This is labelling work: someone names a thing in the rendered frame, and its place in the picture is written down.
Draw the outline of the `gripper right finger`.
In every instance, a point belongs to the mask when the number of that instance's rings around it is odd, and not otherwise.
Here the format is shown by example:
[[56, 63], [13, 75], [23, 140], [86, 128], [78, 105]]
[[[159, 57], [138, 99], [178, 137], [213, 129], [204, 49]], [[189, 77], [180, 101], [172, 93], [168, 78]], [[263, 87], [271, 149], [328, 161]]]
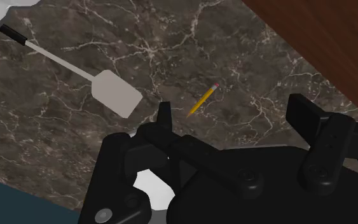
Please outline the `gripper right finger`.
[[344, 160], [358, 160], [358, 122], [326, 112], [302, 94], [289, 96], [286, 121], [310, 146], [299, 169], [303, 188], [317, 195], [333, 193]]

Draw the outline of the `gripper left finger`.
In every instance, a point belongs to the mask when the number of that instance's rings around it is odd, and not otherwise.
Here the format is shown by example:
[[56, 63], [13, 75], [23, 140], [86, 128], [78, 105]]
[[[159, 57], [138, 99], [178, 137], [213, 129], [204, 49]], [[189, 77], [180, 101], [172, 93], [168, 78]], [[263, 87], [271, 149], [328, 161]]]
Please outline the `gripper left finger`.
[[230, 162], [209, 144], [172, 131], [169, 102], [161, 102], [155, 122], [141, 125], [134, 137], [106, 136], [101, 144], [78, 224], [148, 224], [151, 199], [134, 187], [139, 171], [151, 169], [174, 192], [167, 224], [212, 224], [230, 218], [219, 204], [239, 208], [263, 191], [263, 176], [240, 157]]

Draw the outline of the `yellow pencil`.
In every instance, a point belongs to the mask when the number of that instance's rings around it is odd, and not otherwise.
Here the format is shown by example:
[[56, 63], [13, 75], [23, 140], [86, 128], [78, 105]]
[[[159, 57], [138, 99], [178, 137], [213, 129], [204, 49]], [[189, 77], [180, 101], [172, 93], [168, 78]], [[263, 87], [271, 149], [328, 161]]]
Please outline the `yellow pencil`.
[[200, 100], [190, 109], [187, 118], [191, 116], [209, 97], [210, 95], [218, 88], [219, 84], [215, 83], [211, 86], [206, 93], [200, 98]]

